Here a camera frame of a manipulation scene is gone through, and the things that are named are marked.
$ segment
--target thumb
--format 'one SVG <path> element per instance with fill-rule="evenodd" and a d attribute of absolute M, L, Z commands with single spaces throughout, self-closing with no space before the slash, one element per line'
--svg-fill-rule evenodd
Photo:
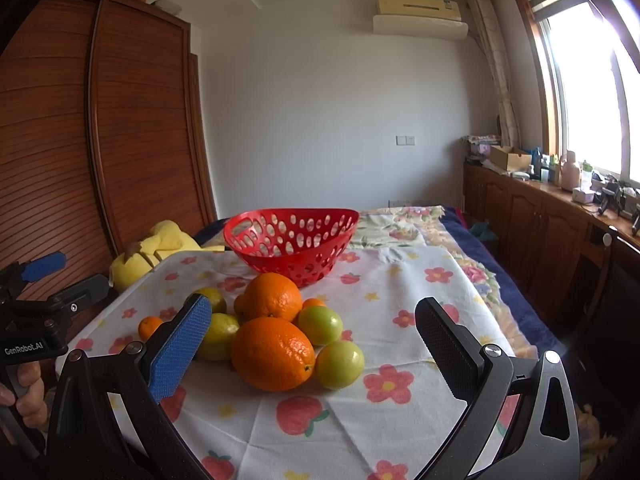
<path fill-rule="evenodd" d="M 15 396 L 3 384 L 0 384 L 0 406 L 13 406 Z"/>

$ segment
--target red plastic basket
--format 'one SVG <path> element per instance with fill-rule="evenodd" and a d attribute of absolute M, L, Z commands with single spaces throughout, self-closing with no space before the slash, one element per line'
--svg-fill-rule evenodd
<path fill-rule="evenodd" d="M 234 216 L 224 235 L 258 272 L 277 272 L 307 286 L 334 268 L 359 218 L 351 209 L 259 209 Z"/>

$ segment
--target screw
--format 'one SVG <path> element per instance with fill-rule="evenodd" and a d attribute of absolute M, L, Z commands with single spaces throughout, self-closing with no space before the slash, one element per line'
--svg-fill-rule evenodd
<path fill-rule="evenodd" d="M 553 350 L 547 350 L 545 352 L 545 359 L 555 365 L 557 365 L 560 362 L 560 356 Z"/>
<path fill-rule="evenodd" d="M 142 350 L 142 343 L 140 341 L 134 341 L 133 343 L 129 343 L 127 346 L 124 347 L 124 351 L 127 354 L 139 354 L 140 351 Z"/>
<path fill-rule="evenodd" d="M 487 345 L 484 347 L 484 353 L 489 357 L 500 357 L 502 355 L 502 350 L 497 345 Z"/>
<path fill-rule="evenodd" d="M 78 361 L 79 358 L 82 357 L 82 350 L 76 349 L 69 352 L 67 359 L 70 361 Z"/>

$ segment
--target pile of fruit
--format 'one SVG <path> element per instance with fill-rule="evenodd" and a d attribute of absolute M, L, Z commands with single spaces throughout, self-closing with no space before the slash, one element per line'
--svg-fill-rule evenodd
<path fill-rule="evenodd" d="M 314 373 L 325 388 L 353 383 L 364 369 L 360 348 L 340 341 L 342 320 L 326 305 L 302 301 L 297 286 L 285 276 L 267 272 L 254 278 L 236 298 L 236 316 L 212 287 L 196 292 L 211 302 L 211 323 L 198 348 L 199 358 L 231 358 L 238 374 L 251 386 L 282 392 L 299 386 Z M 145 318 L 138 331 L 147 340 L 161 320 Z M 324 346 L 315 356 L 314 346 Z"/>

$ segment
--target air conditioner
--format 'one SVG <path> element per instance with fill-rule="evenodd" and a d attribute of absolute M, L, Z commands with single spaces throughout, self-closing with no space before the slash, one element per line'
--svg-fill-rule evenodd
<path fill-rule="evenodd" d="M 449 0 L 377 0 L 375 34 L 400 34 L 444 40 L 464 40 L 468 25 L 456 2 Z"/>

